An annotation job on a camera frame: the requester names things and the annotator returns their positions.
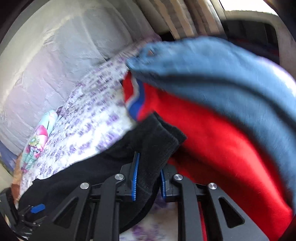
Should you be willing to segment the blue denim garment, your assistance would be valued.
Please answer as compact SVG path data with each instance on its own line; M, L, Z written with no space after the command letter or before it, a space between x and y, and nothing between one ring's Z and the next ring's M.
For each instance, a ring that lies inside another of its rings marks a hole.
M295 202L295 81L280 66L215 37L152 42L126 64L137 80L243 128L273 158Z

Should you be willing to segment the black pants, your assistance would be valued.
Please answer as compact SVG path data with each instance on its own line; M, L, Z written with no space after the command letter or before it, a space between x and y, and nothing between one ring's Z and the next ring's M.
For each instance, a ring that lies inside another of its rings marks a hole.
M160 186L160 172L171 155L186 140L177 127L166 123L157 113L150 114L128 131L109 149L77 162L49 178L33 181L21 196L18 207L44 204L37 218L49 215L75 188L83 182L103 183L119 173L124 164L131 163L139 153L136 200L120 206L119 226L124 232L139 223L151 210Z

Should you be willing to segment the colourful folded blanket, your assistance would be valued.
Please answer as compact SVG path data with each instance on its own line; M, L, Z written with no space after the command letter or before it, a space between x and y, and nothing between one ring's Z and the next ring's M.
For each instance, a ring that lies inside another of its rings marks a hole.
M22 153L20 168L24 173L28 172L41 156L57 118L58 114L56 111L50 110L38 122Z

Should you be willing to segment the white pillow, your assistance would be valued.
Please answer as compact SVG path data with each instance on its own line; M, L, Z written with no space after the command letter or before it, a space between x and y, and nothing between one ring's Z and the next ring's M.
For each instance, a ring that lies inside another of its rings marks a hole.
M18 155L85 75L153 33L134 1L48 1L1 53L1 142Z

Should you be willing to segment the red blue white garment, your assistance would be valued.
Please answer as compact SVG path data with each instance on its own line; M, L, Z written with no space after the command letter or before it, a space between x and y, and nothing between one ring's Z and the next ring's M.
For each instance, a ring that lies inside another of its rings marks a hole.
M126 108L136 120L156 112L186 135L169 162L199 184L216 183L261 228L278 240L292 221L287 191L272 159L215 111L132 78L123 82Z

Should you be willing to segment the beige brick pattern curtain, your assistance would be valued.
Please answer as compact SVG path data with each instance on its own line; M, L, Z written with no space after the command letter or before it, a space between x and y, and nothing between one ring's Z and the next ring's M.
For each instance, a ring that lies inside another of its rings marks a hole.
M224 34L212 1L136 1L153 30L175 40Z

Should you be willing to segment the purple floral bedsheet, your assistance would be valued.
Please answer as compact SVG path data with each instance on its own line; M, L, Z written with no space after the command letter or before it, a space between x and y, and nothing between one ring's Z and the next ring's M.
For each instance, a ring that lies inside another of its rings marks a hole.
M138 125L125 106L121 85L127 74L125 61L136 55L145 44L158 39L158 36L152 36L129 45L81 80L62 108L40 158L24 175L21 196L34 180L49 178L77 162L102 153ZM145 218L121 232L120 238L164 240L168 235L162 231L162 221L174 218L175 214L175 206L165 204L158 192Z

